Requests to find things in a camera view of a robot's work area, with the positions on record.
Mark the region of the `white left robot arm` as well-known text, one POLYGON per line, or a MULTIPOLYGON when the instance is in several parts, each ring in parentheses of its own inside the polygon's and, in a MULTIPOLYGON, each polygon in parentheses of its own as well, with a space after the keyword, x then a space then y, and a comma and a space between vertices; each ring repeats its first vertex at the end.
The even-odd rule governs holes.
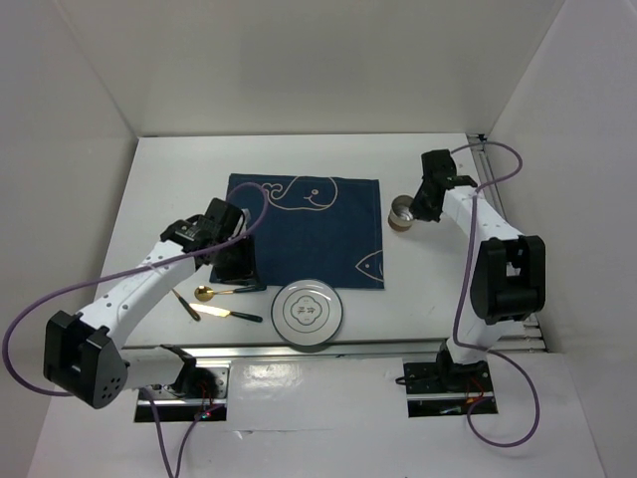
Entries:
POLYGON ((94 409, 125 389, 162 385, 171 395, 188 395, 214 375, 178 346, 130 352, 125 343, 151 310, 204 266, 218 267, 233 253, 252 257, 245 217, 217 221, 202 215, 168 226, 146 258, 123 271, 116 285, 78 312, 56 313, 45 332, 44 376, 94 409))

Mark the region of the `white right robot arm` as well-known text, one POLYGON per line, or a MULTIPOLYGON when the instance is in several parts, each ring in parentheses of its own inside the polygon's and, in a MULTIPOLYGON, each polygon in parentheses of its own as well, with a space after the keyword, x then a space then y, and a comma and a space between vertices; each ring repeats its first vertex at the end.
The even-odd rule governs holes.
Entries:
POLYGON ((469 239, 452 335, 434 367, 439 386, 460 391, 484 371, 487 351, 543 308, 545 245, 509 224, 466 175, 424 177, 410 211, 426 222, 446 215, 469 239))

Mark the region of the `white round dinner plate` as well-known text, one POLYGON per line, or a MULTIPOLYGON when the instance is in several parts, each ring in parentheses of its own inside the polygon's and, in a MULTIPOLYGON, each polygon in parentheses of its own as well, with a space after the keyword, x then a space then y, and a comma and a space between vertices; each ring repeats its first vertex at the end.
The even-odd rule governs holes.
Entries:
POLYGON ((328 345, 344 318, 341 297, 319 280, 299 280, 283 287, 274 297, 270 316, 275 331, 294 348, 328 345))

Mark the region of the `dark blue embroidered cloth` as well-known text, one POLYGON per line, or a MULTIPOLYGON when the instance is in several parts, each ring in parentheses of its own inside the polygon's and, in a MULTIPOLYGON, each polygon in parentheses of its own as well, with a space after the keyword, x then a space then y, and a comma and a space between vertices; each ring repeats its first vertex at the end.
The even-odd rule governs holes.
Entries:
POLYGON ((315 279, 335 289, 382 290, 380 184, 376 179, 232 173, 231 202, 256 220, 256 269, 267 286, 315 279))

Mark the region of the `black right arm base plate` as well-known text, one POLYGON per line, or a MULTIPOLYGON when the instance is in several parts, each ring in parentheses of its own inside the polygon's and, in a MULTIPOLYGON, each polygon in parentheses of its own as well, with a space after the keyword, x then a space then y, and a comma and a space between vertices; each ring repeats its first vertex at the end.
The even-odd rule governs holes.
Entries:
POLYGON ((432 361, 405 362, 395 383, 405 390, 410 418, 461 416, 471 407, 474 414, 498 413, 490 370, 484 361, 447 378, 432 361))

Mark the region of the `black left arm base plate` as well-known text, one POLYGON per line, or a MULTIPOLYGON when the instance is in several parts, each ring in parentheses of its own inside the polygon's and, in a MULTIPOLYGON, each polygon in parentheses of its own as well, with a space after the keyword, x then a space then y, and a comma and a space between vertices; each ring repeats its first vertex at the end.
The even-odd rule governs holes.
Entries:
POLYGON ((203 414, 203 422, 222 422, 227 419, 227 396, 230 381, 230 364, 227 361, 205 360, 202 367, 208 370, 202 378, 196 378, 188 391, 175 392, 169 385, 154 384, 139 392, 134 421, 153 421, 148 397, 151 396, 161 422, 187 423, 203 414))

